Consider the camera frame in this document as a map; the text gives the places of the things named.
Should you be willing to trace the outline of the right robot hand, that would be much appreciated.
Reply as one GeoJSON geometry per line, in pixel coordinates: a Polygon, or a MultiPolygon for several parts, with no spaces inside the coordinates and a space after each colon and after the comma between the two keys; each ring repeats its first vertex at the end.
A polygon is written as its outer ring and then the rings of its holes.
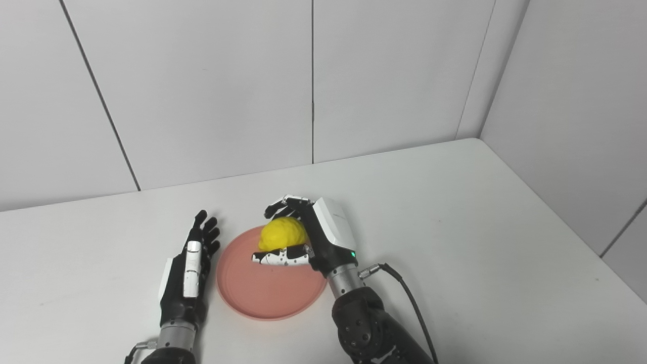
{"type": "Polygon", "coordinates": [[[324,277],[358,265],[356,242],[344,210],[335,201],[285,195],[266,207],[269,219],[251,260],[272,266],[309,265],[324,277]]]}

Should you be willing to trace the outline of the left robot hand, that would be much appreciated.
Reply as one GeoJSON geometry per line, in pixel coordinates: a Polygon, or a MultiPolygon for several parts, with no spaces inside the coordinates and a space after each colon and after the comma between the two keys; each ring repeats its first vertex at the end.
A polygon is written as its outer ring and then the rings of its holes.
{"type": "Polygon", "coordinates": [[[204,296],[212,258],[220,248],[217,217],[201,210],[194,219],[182,251],[173,258],[160,299],[160,324],[183,320],[198,329],[207,316],[204,296]]]}

